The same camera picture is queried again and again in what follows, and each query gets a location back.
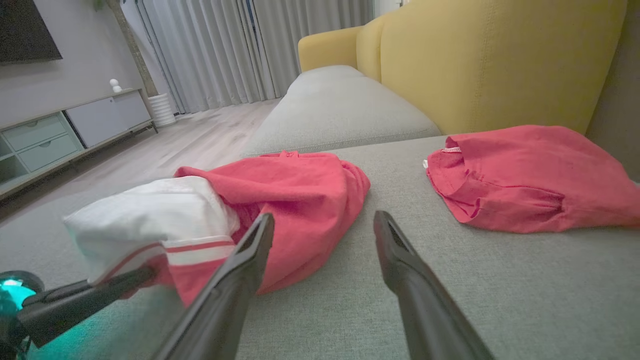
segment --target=pink t-shirt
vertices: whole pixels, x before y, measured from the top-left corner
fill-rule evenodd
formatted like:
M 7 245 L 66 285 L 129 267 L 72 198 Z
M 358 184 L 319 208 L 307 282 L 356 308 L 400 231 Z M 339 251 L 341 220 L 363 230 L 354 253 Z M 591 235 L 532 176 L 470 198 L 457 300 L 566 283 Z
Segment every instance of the pink t-shirt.
M 524 125 L 449 136 L 427 175 L 458 221 L 514 233 L 640 225 L 640 187 L 573 130 Z
M 258 294 L 292 285 L 321 268 L 360 213 L 371 186 L 358 167 L 325 153 L 283 151 L 211 171 L 182 167 L 175 173 L 180 176 L 204 177 L 237 213 L 236 243 L 259 214 L 273 214 L 273 245 Z M 169 266 L 186 305 L 222 262 Z

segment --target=white cloth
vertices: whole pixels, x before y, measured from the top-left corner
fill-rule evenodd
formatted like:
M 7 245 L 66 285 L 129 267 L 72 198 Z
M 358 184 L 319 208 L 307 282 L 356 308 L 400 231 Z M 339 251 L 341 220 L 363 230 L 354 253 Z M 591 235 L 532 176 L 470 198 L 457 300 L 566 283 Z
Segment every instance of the white cloth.
M 197 176 L 132 188 L 87 205 L 64 222 L 89 266 L 90 284 L 162 254 L 170 265 L 225 258 L 239 229 L 237 214 Z

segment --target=wooden floor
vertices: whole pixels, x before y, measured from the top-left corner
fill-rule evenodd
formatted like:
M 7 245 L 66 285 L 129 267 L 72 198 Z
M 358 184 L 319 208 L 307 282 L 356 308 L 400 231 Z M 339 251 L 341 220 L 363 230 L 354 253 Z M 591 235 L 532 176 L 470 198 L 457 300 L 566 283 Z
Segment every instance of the wooden floor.
M 1 203 L 0 226 L 41 204 L 100 186 L 173 175 L 181 166 L 209 170 L 239 160 L 279 99 L 181 115 L 177 124 L 110 146 Z

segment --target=fabric upholstery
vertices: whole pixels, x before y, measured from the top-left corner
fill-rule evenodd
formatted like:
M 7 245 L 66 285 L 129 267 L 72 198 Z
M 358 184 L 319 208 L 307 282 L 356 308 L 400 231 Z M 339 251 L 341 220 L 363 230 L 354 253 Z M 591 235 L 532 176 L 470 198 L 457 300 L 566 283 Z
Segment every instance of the fabric upholstery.
M 327 31 L 300 39 L 298 54 L 302 71 L 330 65 L 357 67 L 356 38 L 361 28 Z
M 635 358 L 640 232 L 521 235 L 461 225 L 422 167 L 444 140 L 333 151 L 369 176 L 364 209 L 317 273 L 254 299 L 236 359 L 408 359 L 397 299 L 376 255 L 377 209 L 395 218 L 497 359 Z M 60 216 L 122 190 L 62 198 L 4 226 L 0 271 L 36 272 L 48 288 L 82 279 Z M 144 289 L 29 358 L 149 359 L 182 312 L 174 290 Z
M 439 135 L 435 125 L 379 82 L 344 65 L 301 74 L 244 149 L 317 152 Z
M 584 134 L 626 4 L 414 0 L 360 30 L 357 65 L 445 134 L 523 124 L 562 125 Z M 380 78 L 372 59 L 378 49 Z M 300 49 L 301 58 L 307 53 L 311 46 Z
M 358 70 L 373 80 L 380 82 L 380 37 L 388 13 L 370 21 L 358 33 L 356 52 L 358 55 Z

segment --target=yellow cushion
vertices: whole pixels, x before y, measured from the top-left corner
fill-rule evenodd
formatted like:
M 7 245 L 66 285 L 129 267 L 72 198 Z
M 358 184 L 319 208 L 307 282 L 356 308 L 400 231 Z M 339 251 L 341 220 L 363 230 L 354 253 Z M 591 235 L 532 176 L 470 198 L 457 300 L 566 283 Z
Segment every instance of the yellow cushion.
M 414 1 L 381 26 L 381 82 L 445 134 L 520 124 L 584 133 L 625 8 L 624 0 Z
M 330 65 L 357 67 L 356 38 L 362 26 L 303 37 L 298 42 L 300 69 L 308 71 Z
M 362 27 L 358 33 L 356 53 L 358 70 L 373 80 L 380 82 L 380 37 L 388 13 L 378 17 Z

